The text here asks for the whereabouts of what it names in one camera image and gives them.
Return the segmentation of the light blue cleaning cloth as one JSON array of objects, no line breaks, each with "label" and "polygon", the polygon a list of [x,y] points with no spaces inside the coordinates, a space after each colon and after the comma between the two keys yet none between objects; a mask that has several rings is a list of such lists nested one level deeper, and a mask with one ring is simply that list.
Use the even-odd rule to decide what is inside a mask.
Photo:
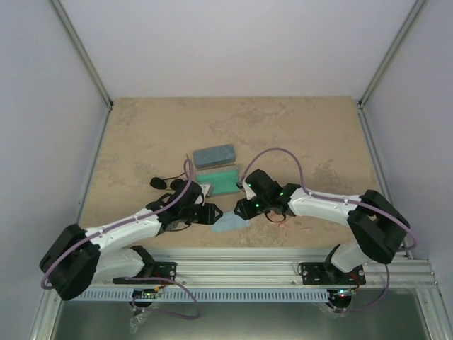
[{"label": "light blue cleaning cloth", "polygon": [[223,233],[233,230],[239,230],[250,225],[248,220],[243,220],[233,211],[225,212],[212,226],[211,230],[214,233]]}]

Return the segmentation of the grey glasses case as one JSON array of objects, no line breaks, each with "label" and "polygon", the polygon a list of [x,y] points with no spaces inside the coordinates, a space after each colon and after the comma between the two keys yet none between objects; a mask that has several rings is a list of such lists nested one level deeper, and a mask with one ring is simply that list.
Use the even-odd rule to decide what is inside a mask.
[{"label": "grey glasses case", "polygon": [[210,185],[207,196],[220,196],[237,193],[240,188],[239,167],[237,165],[218,166],[206,170],[197,170],[195,180],[200,185]]}]

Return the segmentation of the red transparent glasses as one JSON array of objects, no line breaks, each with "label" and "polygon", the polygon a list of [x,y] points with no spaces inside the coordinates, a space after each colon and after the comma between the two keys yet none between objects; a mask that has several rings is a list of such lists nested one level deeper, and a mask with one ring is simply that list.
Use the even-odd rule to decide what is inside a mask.
[{"label": "red transparent glasses", "polygon": [[299,231],[312,230],[310,226],[303,225],[300,222],[292,222],[291,217],[283,217],[282,215],[277,215],[274,212],[270,212],[267,215],[266,219],[271,224],[286,230],[299,230]]}]

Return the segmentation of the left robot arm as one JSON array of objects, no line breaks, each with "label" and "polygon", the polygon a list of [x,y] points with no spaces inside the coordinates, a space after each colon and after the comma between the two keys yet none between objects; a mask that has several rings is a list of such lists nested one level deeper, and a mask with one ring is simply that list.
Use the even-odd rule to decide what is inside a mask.
[{"label": "left robot arm", "polygon": [[173,232],[183,223],[214,225],[223,212],[206,201],[203,187],[182,181],[174,193],[162,195],[138,212],[99,227],[65,227],[39,263],[40,285],[56,290],[62,300],[80,295],[101,271],[100,260],[142,239]]}]

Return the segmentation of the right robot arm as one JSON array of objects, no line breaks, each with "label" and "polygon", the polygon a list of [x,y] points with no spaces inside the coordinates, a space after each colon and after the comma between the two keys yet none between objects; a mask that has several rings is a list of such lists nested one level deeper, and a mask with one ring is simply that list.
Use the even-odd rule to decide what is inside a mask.
[{"label": "right robot arm", "polygon": [[242,182],[246,196],[238,200],[234,214],[244,220],[275,213],[287,217],[315,217],[350,228],[353,238],[338,244],[321,263],[304,264],[304,281],[319,275],[328,284],[339,284],[369,261],[390,264],[410,228],[407,220],[379,192],[336,195],[303,189],[289,183],[281,186],[265,171],[253,171]]}]

